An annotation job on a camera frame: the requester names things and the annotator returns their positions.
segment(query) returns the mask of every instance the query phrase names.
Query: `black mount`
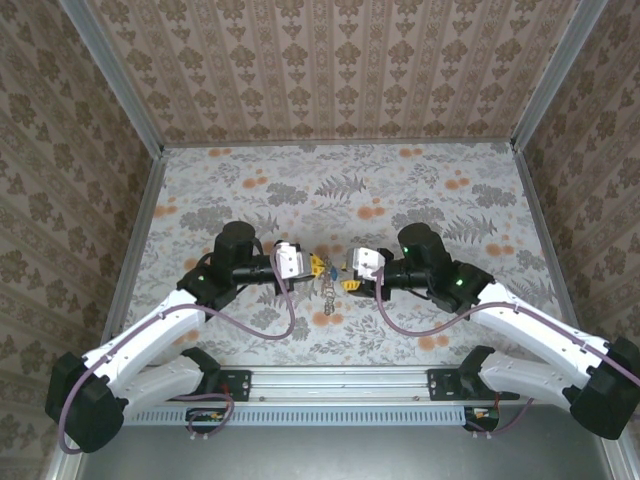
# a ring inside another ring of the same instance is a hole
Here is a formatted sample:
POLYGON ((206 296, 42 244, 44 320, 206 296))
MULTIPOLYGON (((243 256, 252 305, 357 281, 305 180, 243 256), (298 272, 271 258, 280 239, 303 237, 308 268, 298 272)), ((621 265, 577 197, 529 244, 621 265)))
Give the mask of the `black mount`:
MULTIPOLYGON (((398 233, 404 258, 394 260, 386 248, 379 248, 385 259, 382 300, 391 298, 391 290, 425 288, 426 296, 448 313, 463 313, 479 303, 478 295, 494 281, 493 276, 469 263, 452 260, 442 238, 424 223, 407 225, 398 233)), ((361 281, 350 292, 357 296, 375 297, 375 282, 361 281)))
MULTIPOLYGON (((293 284, 308 278, 285 280, 288 291, 293 284)), ((216 237, 213 252, 207 253, 198 264, 178 282, 178 289, 196 297, 196 304, 221 310, 235 300, 242 285, 273 283, 276 295, 281 294, 271 268, 269 255, 262 253, 262 245, 255 229, 246 222, 227 223, 216 237), (260 251, 253 254, 254 247, 260 251)))

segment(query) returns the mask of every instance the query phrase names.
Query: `wall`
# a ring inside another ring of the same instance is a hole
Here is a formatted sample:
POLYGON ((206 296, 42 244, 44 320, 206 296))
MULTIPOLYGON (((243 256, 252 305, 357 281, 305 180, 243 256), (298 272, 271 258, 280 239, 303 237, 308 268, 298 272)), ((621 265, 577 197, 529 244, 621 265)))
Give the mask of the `wall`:
POLYGON ((640 2, 608 3, 525 154, 582 325, 640 342, 640 2))
POLYGON ((96 346, 150 160, 55 1, 0 3, 0 478, 36 478, 56 358, 96 346))
POLYGON ((164 141, 507 138, 575 0, 90 0, 164 141))

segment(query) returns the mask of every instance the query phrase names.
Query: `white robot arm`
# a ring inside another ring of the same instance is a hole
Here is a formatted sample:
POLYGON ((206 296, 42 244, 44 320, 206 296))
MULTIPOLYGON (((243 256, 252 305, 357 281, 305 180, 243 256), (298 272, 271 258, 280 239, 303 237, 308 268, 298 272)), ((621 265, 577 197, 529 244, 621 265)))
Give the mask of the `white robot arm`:
MULTIPOLYGON (((101 448, 116 435, 125 418, 151 406, 179 395, 211 393, 220 365, 198 348, 142 371, 175 340, 204 325, 211 315, 203 309, 220 312, 236 298, 241 286, 274 282, 276 292, 281 293, 282 288, 291 290, 295 282, 313 278, 311 257, 299 245, 280 242, 275 247, 273 265, 278 281, 269 256, 262 252, 254 255, 254 246, 262 250, 251 225, 225 225, 213 252, 187 272, 178 288, 153 311, 82 358, 67 353, 56 362, 45 411, 64 424, 65 433, 82 451, 101 448)), ((218 315, 265 339, 284 338, 290 333, 269 336, 218 315)))
POLYGON ((376 298, 385 321, 412 336, 436 332, 400 329, 384 312, 382 301, 389 300, 393 289, 426 289, 426 297, 440 309, 507 336, 543 361, 476 347, 458 369, 469 393, 488 387, 536 398, 568 410, 597 435, 620 436, 640 402, 640 388, 629 378, 629 372, 636 377, 640 373, 640 350, 635 344, 624 338, 612 344, 534 308, 487 272, 453 261, 440 236, 423 223, 403 228, 398 241, 404 258, 397 260, 384 248, 349 251, 346 268, 354 278, 343 282, 345 289, 376 298), (613 363, 626 369, 627 375, 613 368, 613 363))

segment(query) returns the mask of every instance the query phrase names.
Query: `purple cable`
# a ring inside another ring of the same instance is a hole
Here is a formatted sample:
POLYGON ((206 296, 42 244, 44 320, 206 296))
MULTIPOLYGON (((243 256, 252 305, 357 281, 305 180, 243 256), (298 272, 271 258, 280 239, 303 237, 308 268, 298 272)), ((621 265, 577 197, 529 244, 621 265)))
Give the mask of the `purple cable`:
MULTIPOLYGON (((226 393, 203 393, 202 395, 179 395, 177 397, 173 397, 172 400, 182 400, 183 402, 197 402, 198 400, 213 400, 220 399, 226 400, 229 402, 229 409, 227 410, 227 414, 222 419, 222 421, 218 424, 216 428, 214 428, 211 432, 207 433, 209 437, 216 435, 220 430, 224 428, 224 426, 231 419, 231 415, 233 415, 233 411, 236 408, 236 402, 233 401, 231 395, 227 395, 226 393)), ((192 415, 189 417, 189 423, 187 424, 187 430, 191 435, 195 435, 195 431, 193 430, 193 421, 204 412, 210 412, 210 409, 202 408, 198 409, 197 412, 192 412, 192 415)))
POLYGON ((452 326, 455 323, 459 322, 463 318, 468 317, 472 313, 480 312, 480 311, 486 310, 488 308, 497 308, 497 307, 498 308, 510 308, 511 310, 514 310, 514 311, 517 310, 518 312, 524 313, 525 315, 533 318, 534 320, 539 321, 540 323, 542 323, 546 327, 550 328, 554 332, 558 333, 559 335, 562 335, 566 339, 571 340, 572 343, 574 343, 576 345, 579 345, 580 348, 582 348, 582 349, 586 350, 587 352, 595 355, 600 360, 602 360, 603 362, 605 362, 609 366, 611 366, 611 368, 615 369, 617 372, 619 372, 624 377, 626 377, 629 381, 634 383, 638 388, 640 388, 640 378, 635 376, 633 373, 631 373, 629 370, 624 368, 618 362, 616 362, 615 360, 613 360, 610 357, 607 357, 606 354, 604 354, 600 350, 592 347, 591 345, 589 345, 585 341, 583 341, 580 338, 576 337, 574 334, 572 334, 570 332, 567 332, 564 328, 556 325, 553 322, 550 322, 549 320, 547 320, 546 318, 544 318, 542 315, 538 314, 537 312, 534 312, 533 310, 530 310, 530 309, 528 309, 526 307, 522 307, 520 305, 516 305, 515 303, 489 302, 489 303, 485 303, 485 304, 481 304, 481 305, 477 305, 475 307, 472 307, 469 310, 467 310, 466 312, 464 312, 464 313, 458 315, 457 317, 449 320, 444 325, 440 325, 439 327, 433 328, 431 330, 426 330, 424 332, 410 332, 408 330, 404 330, 403 328, 400 328, 398 325, 393 323, 393 320, 391 320, 391 318, 389 318, 389 315, 387 315, 387 312, 384 310, 384 306, 382 305, 382 282, 381 282, 382 275, 383 275, 382 269, 378 270, 375 275, 376 275, 376 303, 378 304, 378 310, 380 311, 380 315, 382 315, 382 318, 387 323, 387 325, 389 325, 393 330, 395 330, 396 332, 398 332, 398 333, 400 333, 402 335, 407 335, 407 336, 410 336, 410 337, 428 337, 430 335, 434 335, 436 333, 440 333, 443 330, 446 330, 450 326, 452 326))
POLYGON ((513 427, 515 427, 515 425, 522 419, 522 417, 524 417, 524 414, 527 413, 527 410, 529 410, 529 407, 531 406, 532 403, 533 403, 533 398, 530 398, 529 400, 527 400, 527 403, 524 405, 524 407, 522 407, 522 410, 518 412, 518 414, 513 418, 513 420, 507 423, 504 427, 500 427, 497 430, 494 430, 493 432, 487 432, 480 425, 478 425, 477 423, 471 422, 469 420, 467 420, 467 424, 471 425, 473 428, 475 428, 479 432, 486 433, 487 437, 500 435, 502 433, 508 432, 513 427))
MULTIPOLYGON (((135 329, 133 329, 128 335, 126 335, 119 343, 117 343, 116 345, 113 346, 113 348, 111 348, 109 351, 107 351, 107 353, 105 353, 102 357, 100 357, 100 359, 94 364, 92 365, 86 372, 84 372, 80 378, 78 379, 78 381, 73 385, 73 387, 71 388, 71 391, 69 392, 69 395, 67 395, 67 398, 64 402, 64 405, 62 406, 62 410, 60 411, 60 419, 58 420, 58 444, 60 445, 60 449, 68 454, 68 455, 76 455, 78 453, 82 453, 82 450, 79 448, 71 448, 67 445, 67 442, 64 438, 65 435, 65 426, 67 423, 67 417, 69 416, 69 410, 71 409, 71 404, 73 403, 73 400, 76 398, 76 395, 78 394, 78 391, 80 391, 80 388, 82 387, 82 385, 84 385, 84 383, 87 381, 87 379, 98 369, 100 368, 102 365, 104 365, 105 363, 107 363, 110 360, 110 357, 112 357, 113 355, 115 355, 118 350, 120 350, 122 347, 124 347, 127 343, 129 343, 131 340, 133 340, 133 338, 138 335, 141 331, 145 330, 146 328, 150 327, 152 324, 154 324, 155 322, 157 322, 158 320, 163 319, 166 315, 169 315, 171 313, 180 311, 180 310, 200 310, 203 312, 206 312, 210 315, 216 316, 216 317, 220 317, 223 320, 226 320, 227 322, 231 323, 232 325, 238 327, 239 329, 241 329, 244 332, 247 332, 251 335, 255 335, 256 337, 262 338, 264 340, 282 340, 283 338, 288 337, 289 335, 291 335, 293 333, 293 330, 296 327, 296 315, 295 315, 295 310, 293 307, 293 302, 291 301, 291 297, 289 295, 289 291, 287 290, 287 286, 284 283, 284 280, 282 279, 282 276, 280 275, 280 272, 278 271, 278 267, 276 264, 276 253, 278 250, 278 245, 275 245, 273 250, 271 251, 271 254, 269 255, 269 263, 271 264, 271 269, 273 270, 273 274, 276 277, 276 282, 278 283, 278 286, 280 287, 280 291, 282 292, 282 295, 284 296, 284 300, 287 304, 287 310, 289 311, 289 316, 291 318, 291 321, 289 323, 289 327, 287 328, 287 330, 280 335, 266 335, 262 332, 258 332, 257 330, 254 330, 250 327, 247 327, 246 325, 238 322, 237 320, 229 317, 228 315, 225 315, 222 312, 218 312, 217 310, 214 310, 213 308, 208 308, 208 307, 204 307, 202 305, 194 305, 194 304, 190 304, 190 303, 184 303, 181 305, 175 305, 173 307, 167 308, 166 310, 164 310, 163 312, 155 315, 154 317, 151 317, 150 319, 146 320, 145 322, 141 323, 140 325, 138 325, 135 329)), ((222 394, 204 394, 204 395, 222 395, 222 394)), ((201 395, 196 395, 193 397, 185 397, 185 398, 189 398, 190 400, 198 400, 198 397, 201 397, 201 395)), ((231 403, 230 403, 230 407, 229 407, 229 413, 226 416, 226 419, 223 420, 223 422, 220 423, 220 425, 218 425, 218 427, 214 430, 214 432, 218 432, 220 431, 220 428, 223 427, 228 419, 231 417, 231 414, 233 413, 233 409, 234 409, 234 403, 233 403, 233 399, 231 399, 231 403)))

